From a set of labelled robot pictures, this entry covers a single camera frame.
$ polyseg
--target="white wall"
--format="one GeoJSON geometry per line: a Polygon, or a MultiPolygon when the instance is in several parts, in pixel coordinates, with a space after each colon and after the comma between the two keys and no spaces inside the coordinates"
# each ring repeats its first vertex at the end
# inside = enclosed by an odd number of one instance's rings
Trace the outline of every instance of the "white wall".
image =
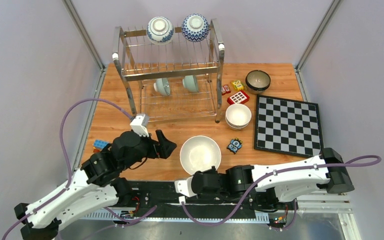
{"type": "MultiPolygon", "coordinates": [[[[0,0],[0,239],[17,220],[15,205],[66,180],[61,118],[74,102],[93,96],[99,74],[62,1],[0,0]]],[[[88,109],[69,116],[70,157],[88,109]]],[[[8,239],[21,239],[20,228],[8,239]]]]}
{"type": "Polygon", "coordinates": [[[227,63],[296,64],[331,0],[73,0],[100,57],[112,62],[114,27],[146,28],[156,16],[180,26],[191,13],[217,18],[227,63]]]}
{"type": "Polygon", "coordinates": [[[384,239],[384,1],[343,1],[303,75],[309,101],[320,104],[325,146],[344,159],[383,158],[348,171],[362,239],[384,239]]]}

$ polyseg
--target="light green bowl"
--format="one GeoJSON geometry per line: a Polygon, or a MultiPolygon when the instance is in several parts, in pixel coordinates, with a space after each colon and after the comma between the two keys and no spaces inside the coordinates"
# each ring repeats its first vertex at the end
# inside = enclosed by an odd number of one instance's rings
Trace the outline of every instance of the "light green bowl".
{"type": "Polygon", "coordinates": [[[191,93],[199,93],[200,88],[198,87],[198,81],[197,81],[197,76],[195,75],[189,75],[185,76],[183,78],[183,87],[187,89],[191,93]]]}
{"type": "Polygon", "coordinates": [[[158,78],[153,84],[155,91],[159,92],[163,96],[170,95],[170,85],[169,80],[165,78],[158,78]]]}

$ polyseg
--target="blue and white bowl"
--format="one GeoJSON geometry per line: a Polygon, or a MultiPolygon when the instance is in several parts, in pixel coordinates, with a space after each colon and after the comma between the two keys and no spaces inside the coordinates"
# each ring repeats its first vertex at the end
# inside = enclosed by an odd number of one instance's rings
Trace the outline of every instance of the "blue and white bowl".
{"type": "Polygon", "coordinates": [[[163,16],[156,16],[149,21],[146,35],[151,43],[165,45],[173,40],[175,28],[170,20],[163,16]]]}
{"type": "Polygon", "coordinates": [[[201,14],[187,16],[181,24],[181,33],[184,38],[191,42],[201,42],[206,39],[210,31],[207,19],[201,14]]]}

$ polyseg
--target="checkered board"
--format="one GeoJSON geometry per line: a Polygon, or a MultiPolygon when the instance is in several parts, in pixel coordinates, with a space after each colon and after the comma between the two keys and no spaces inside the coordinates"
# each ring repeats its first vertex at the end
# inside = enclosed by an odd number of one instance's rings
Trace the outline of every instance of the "checkered board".
{"type": "Polygon", "coordinates": [[[312,157],[322,148],[316,103],[257,95],[254,149],[312,157]]]}

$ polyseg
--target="metal rack shelf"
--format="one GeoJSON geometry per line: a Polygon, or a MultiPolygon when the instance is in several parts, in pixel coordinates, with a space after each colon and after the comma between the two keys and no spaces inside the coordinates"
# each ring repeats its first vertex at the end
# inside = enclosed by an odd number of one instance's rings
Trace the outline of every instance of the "metal rack shelf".
{"type": "Polygon", "coordinates": [[[215,116],[218,123],[225,46],[217,20],[211,20],[209,37],[201,42],[187,41],[180,27],[175,27],[174,32],[172,42],[154,45],[145,37],[143,27],[128,31],[115,28],[112,59],[126,88],[131,111],[137,114],[129,82],[139,81],[139,112],[149,115],[150,121],[215,116]],[[200,92],[192,94],[183,88],[182,77],[188,75],[198,77],[200,92]],[[213,93],[213,77],[217,79],[216,93],[213,93]],[[153,90],[154,79],[158,78],[168,78],[170,96],[161,96],[153,90]]]}

